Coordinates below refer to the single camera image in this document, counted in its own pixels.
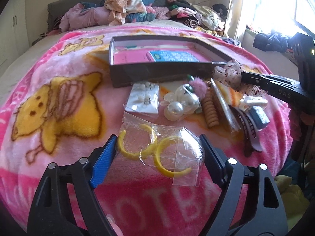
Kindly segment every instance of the brown coil hair tie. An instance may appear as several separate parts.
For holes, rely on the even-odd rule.
[[[201,101],[201,108],[204,112],[208,128],[219,125],[218,114],[215,110],[215,105],[213,104],[213,94],[210,87],[206,92],[206,96]]]

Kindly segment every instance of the white wardrobe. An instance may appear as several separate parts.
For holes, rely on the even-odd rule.
[[[25,0],[9,0],[0,15],[0,76],[28,48]]]

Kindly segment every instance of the window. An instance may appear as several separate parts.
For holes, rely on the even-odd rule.
[[[272,29],[288,36],[315,34],[315,11],[308,0],[257,0],[253,26],[267,34]]]

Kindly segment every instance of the blue gripper pad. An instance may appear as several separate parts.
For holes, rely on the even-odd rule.
[[[112,135],[104,146],[100,157],[95,162],[93,166],[92,178],[90,180],[90,186],[92,188],[96,188],[104,181],[104,178],[115,156],[116,141],[117,136]]]

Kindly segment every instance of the green cloth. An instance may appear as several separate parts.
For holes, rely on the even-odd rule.
[[[172,5],[169,7],[169,10],[172,11],[173,9],[179,8],[177,5]]]

